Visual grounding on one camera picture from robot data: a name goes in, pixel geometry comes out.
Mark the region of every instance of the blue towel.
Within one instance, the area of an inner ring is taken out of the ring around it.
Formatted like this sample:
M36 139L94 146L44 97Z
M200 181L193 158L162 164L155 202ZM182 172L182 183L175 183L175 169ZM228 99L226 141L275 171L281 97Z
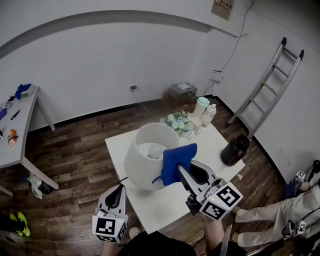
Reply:
M28 84L25 84L25 85L20 84L20 85L18 86L18 89L17 89L16 92L15 92L15 97L16 97L18 100L20 100L20 99L21 99L21 93L22 93L22 92L25 92L26 90L28 90L30 86L31 86L31 83L28 83Z
M180 182L178 165L189 170L191 160L197 153L197 148L197 144L193 143L163 151L163 166L161 171L163 185L169 186L172 183Z

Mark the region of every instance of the black container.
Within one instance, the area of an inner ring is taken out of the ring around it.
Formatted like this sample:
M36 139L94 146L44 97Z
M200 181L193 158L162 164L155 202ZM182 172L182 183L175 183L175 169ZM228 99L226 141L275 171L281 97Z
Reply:
M227 166L234 166L241 158L243 158L247 149L249 148L250 141L244 135L231 140L231 142L222 150L221 160Z

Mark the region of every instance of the person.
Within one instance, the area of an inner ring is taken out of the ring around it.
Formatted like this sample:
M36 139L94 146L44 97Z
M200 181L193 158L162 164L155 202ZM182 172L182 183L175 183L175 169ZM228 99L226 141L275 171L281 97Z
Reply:
M219 256L222 249L222 241L225 231L221 221L204 215L205 247L208 256ZM227 245L227 256L244 256L246 251L236 243L229 241ZM147 234L139 233L121 250L117 243L103 242L100 256L196 256L193 247L185 242L171 239L158 231Z
M297 197L286 199L265 207L258 207L251 210L235 207L232 212L235 214L236 223L246 223L252 221L272 221L274 226L261 232L233 233L231 240L241 247L251 247L268 242L275 242L283 237L282 230L287 222L293 223L301 221L306 215L314 211L303 221L306 223L303 238L310 238L320 232L320 180L304 182L300 190L304 193Z

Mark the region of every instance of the small toy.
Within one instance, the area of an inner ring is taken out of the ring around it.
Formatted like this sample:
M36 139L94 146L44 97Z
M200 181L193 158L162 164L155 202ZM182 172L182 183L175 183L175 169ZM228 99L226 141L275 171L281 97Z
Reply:
M18 135L17 135L16 130L11 129L11 130L10 130L10 134L8 135L7 138L8 138L8 145L9 145L9 147L11 148L14 144L17 143Z

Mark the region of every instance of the leg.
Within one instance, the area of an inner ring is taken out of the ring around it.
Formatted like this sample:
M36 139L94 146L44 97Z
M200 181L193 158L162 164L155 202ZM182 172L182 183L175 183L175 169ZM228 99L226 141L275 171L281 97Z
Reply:
M246 232L240 233L238 238L238 245L241 247L258 246L261 244L275 242L283 236L281 232L274 227L269 228L267 231L262 232Z
M218 245L223 241L225 236L224 227L221 221L214 221L213 219L203 215L203 224L205 232L205 247L207 254L212 253Z
M45 175L37 167L35 167L28 159L26 159L25 156L22 158L21 164L25 168L27 168L31 173L37 176L40 180L44 181L56 190L59 189L59 185L57 183L55 183L52 179L50 179L47 175Z
M117 256L120 251L117 243L103 242L102 251L100 256Z
M2 191L3 193L7 194L10 197L13 197L12 192L10 192L9 190L6 190L4 187L0 186L0 191Z
M235 216L236 223L252 222L252 221L275 221L277 213L283 201L267 205L265 207L258 207L251 210L239 210Z
M44 105L43 100L41 98L41 92L40 91L39 91L39 95L38 95L38 98L37 98L37 102L38 102L38 104L40 106L40 109L42 111L42 114L44 116L45 121L48 123L48 125L51 128L51 130L54 132L56 130L56 127L55 127L54 123L52 122L52 119L50 118L50 116L48 115L48 113L46 111L45 105Z

